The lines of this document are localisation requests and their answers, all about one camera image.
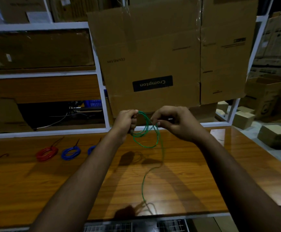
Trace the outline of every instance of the hand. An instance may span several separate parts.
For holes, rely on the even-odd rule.
[[[136,128],[138,110],[120,111],[116,121],[111,129],[117,136],[125,141],[127,134],[133,134]]]
[[[162,116],[173,116],[175,124],[160,120]],[[159,127],[167,129],[176,137],[193,143],[200,142],[209,134],[186,107],[163,106],[152,115],[151,121],[153,125],[158,123]]]

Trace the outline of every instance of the blue wire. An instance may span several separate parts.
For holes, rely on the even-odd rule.
[[[91,152],[94,150],[94,148],[96,148],[96,145],[95,146],[92,146],[88,149],[88,155],[91,154]]]
[[[67,156],[67,154],[72,150],[76,150],[76,151],[72,155]],[[62,151],[61,158],[63,160],[72,160],[75,157],[77,157],[80,154],[80,152],[81,152],[81,149],[78,146],[74,146],[74,147],[71,147],[71,148],[68,148],[68,149],[65,149],[64,151]]]

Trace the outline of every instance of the table top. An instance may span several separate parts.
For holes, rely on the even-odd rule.
[[[208,130],[281,206],[281,162],[234,128]],[[0,158],[0,227],[31,224],[84,161],[88,148],[103,136],[66,135],[57,145],[59,153],[46,162],[37,162],[35,154],[61,136],[0,139],[0,155],[9,153]],[[145,173],[160,165],[161,146],[143,148],[128,136],[114,157],[89,220],[227,211],[199,149],[165,130],[161,131],[161,137],[164,164],[150,172],[144,184],[149,209],[142,205],[141,184]],[[73,146],[78,138],[81,154],[71,161],[62,160],[62,150]],[[156,134],[150,132],[139,142],[150,146],[156,142]]]

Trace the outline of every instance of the red wire coil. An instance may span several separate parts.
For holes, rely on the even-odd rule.
[[[36,159],[38,161],[46,161],[54,157],[58,153],[59,149],[56,147],[46,147],[36,153]]]

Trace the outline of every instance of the loop of green wire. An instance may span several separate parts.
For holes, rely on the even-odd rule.
[[[139,133],[133,133],[133,134],[132,134],[134,141],[135,141],[137,144],[139,144],[140,146],[144,147],[144,148],[154,148],[155,146],[157,146],[157,144],[158,144],[158,142],[159,142],[159,140],[160,140],[161,149],[162,149],[162,161],[161,161],[160,166],[158,166],[158,167],[153,167],[153,168],[149,169],[149,171],[146,172],[145,176],[143,177],[143,182],[142,182],[142,184],[141,184],[141,194],[142,194],[142,197],[143,197],[143,201],[146,202],[146,200],[145,200],[145,198],[144,198],[144,195],[143,195],[143,185],[144,185],[144,183],[145,183],[145,178],[146,178],[147,174],[148,174],[150,171],[152,171],[153,169],[158,169],[159,167],[162,166],[163,161],[164,161],[164,148],[163,148],[163,141],[162,141],[162,138],[161,138],[161,134],[160,134],[160,131],[159,131],[159,129],[158,129],[158,125],[157,125],[157,124],[156,124],[155,126],[152,125],[152,122],[151,122],[151,120],[149,119],[149,117],[147,117],[146,113],[144,113],[144,112],[142,112],[142,111],[139,111],[138,113],[144,116],[145,121],[146,121],[146,125],[145,125],[145,128],[144,128],[141,132],[139,132]],[[135,138],[141,138],[141,137],[145,136],[145,135],[146,135],[149,131],[151,131],[152,129],[154,129],[154,131],[155,131],[156,134],[157,134],[157,143],[156,143],[154,146],[152,146],[152,147],[146,147],[146,146],[143,146],[142,144],[140,144],[138,141],[135,140]]]

